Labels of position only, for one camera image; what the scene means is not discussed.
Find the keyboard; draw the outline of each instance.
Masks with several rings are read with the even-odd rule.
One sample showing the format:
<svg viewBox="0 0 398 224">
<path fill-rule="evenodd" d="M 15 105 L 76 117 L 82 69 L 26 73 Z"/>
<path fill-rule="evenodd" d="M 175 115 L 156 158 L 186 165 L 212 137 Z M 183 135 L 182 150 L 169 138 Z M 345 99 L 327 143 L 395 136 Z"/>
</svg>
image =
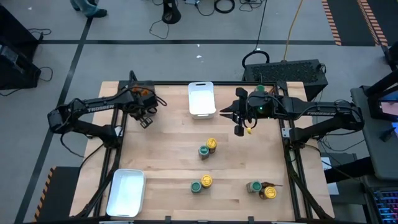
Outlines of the keyboard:
<svg viewBox="0 0 398 224">
<path fill-rule="evenodd" d="M 398 190 L 378 190 L 373 196 L 381 223 L 398 223 Z"/>
<path fill-rule="evenodd" d="M 290 82 L 313 83 L 318 81 L 318 70 L 311 62 L 266 63 L 250 66 L 255 80 L 265 82 L 288 80 Z"/>
</svg>

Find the yellow cable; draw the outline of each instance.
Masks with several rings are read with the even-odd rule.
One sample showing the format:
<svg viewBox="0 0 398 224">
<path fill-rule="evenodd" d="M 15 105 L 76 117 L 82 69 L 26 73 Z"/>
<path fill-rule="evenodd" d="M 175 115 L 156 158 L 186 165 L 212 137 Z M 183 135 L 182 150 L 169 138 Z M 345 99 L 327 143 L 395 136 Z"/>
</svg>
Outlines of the yellow cable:
<svg viewBox="0 0 398 224">
<path fill-rule="evenodd" d="M 301 8 L 301 5 L 302 5 L 302 4 L 303 4 L 303 0 L 300 1 L 300 4 L 298 5 L 298 8 L 297 8 L 296 15 L 294 15 L 294 19 L 293 19 L 292 25 L 290 26 L 289 35 L 287 36 L 287 42 L 286 42 L 284 60 L 286 60 L 286 53 L 287 53 L 287 47 L 289 46 L 290 34 L 292 33 L 292 29 L 293 29 L 293 26 L 294 26 L 294 22 L 296 21 L 297 15 L 299 14 L 299 11 L 300 11 L 300 8 Z"/>
</svg>

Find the desk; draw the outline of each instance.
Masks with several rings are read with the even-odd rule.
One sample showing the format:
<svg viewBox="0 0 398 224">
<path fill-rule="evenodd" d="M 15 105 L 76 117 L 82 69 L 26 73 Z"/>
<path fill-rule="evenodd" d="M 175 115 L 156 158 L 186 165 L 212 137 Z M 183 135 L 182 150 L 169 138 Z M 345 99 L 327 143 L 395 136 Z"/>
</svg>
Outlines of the desk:
<svg viewBox="0 0 398 224">
<path fill-rule="evenodd" d="M 288 83 L 289 95 L 306 99 L 302 83 Z M 254 86 L 245 86 L 253 91 Z M 117 92 L 118 82 L 103 82 L 99 96 Z M 137 220 L 236 220 L 292 221 L 294 212 L 290 198 L 279 122 L 261 119 L 252 135 L 234 135 L 234 123 L 215 115 L 212 119 L 194 120 L 188 113 L 188 86 L 155 87 L 157 94 L 167 103 L 158 107 L 154 122 L 142 129 L 137 121 L 128 118 L 124 134 L 120 168 L 141 169 L 147 182 L 142 212 Z M 217 110 L 229 106 L 236 86 L 215 86 Z M 109 124 L 112 111 L 97 112 L 93 123 Z M 296 127 L 312 125 L 311 117 L 295 122 Z M 208 138 L 216 138 L 215 154 L 205 161 L 198 157 L 198 148 Z M 88 141 L 85 156 L 95 150 L 101 141 Z M 316 141 L 308 144 L 316 146 Z M 317 202 L 334 216 L 330 196 L 323 174 L 319 153 L 312 148 L 301 150 L 307 187 Z M 98 188 L 103 165 L 104 150 L 97 152 L 83 166 L 78 179 L 70 215 L 76 215 Z M 210 174 L 213 185 L 198 195 L 190 191 L 190 183 L 204 174 Z M 248 194 L 246 183 L 252 180 L 282 184 L 278 196 L 262 200 L 258 194 Z M 101 214 L 105 214 L 108 190 L 104 193 Z M 300 205 L 301 216 L 305 216 Z"/>
</svg>

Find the yellow lid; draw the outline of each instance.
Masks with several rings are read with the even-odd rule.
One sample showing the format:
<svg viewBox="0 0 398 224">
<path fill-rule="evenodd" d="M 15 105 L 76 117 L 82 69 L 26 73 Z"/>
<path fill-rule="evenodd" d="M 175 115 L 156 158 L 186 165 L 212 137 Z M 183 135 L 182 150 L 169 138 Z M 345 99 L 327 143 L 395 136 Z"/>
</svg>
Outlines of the yellow lid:
<svg viewBox="0 0 398 224">
<path fill-rule="evenodd" d="M 264 189 L 264 194 L 266 195 L 267 198 L 273 199 L 276 197 L 276 189 L 273 187 L 266 187 Z"/>
<path fill-rule="evenodd" d="M 209 147 L 210 149 L 214 149 L 215 147 L 217 147 L 216 139 L 213 138 L 207 139 L 206 146 Z"/>
<path fill-rule="evenodd" d="M 213 182 L 213 179 L 210 177 L 210 175 L 204 175 L 204 176 L 201 178 L 201 184 L 202 184 L 204 187 L 209 187 L 209 186 L 211 185 L 212 182 Z"/>
</svg>

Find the can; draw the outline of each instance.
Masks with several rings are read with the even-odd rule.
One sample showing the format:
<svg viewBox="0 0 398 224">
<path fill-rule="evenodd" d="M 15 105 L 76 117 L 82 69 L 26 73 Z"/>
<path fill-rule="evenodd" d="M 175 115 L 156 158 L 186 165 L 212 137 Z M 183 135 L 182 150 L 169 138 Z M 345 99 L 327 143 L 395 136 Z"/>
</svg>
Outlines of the can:
<svg viewBox="0 0 398 224">
<path fill-rule="evenodd" d="M 259 191 L 259 195 L 262 199 L 274 199 L 277 195 L 277 192 L 273 187 L 266 187 Z"/>
<path fill-rule="evenodd" d="M 205 159 L 209 158 L 209 155 L 210 155 L 209 148 L 207 146 L 200 146 L 200 148 L 199 148 L 199 158 L 201 160 L 205 160 Z"/>
<path fill-rule="evenodd" d="M 209 188 L 211 186 L 211 183 L 213 183 L 213 179 L 210 177 L 210 175 L 204 175 L 201 178 L 201 186 L 203 188 Z"/>
<path fill-rule="evenodd" d="M 210 153 L 215 153 L 217 147 L 216 139 L 213 138 L 207 139 L 206 146 L 209 148 Z"/>
<path fill-rule="evenodd" d="M 261 183 L 259 181 L 252 181 L 246 184 L 249 193 L 259 192 L 261 190 Z"/>
<path fill-rule="evenodd" d="M 201 192 L 201 183 L 199 181 L 193 181 L 191 183 L 191 192 L 194 194 Z"/>
</svg>

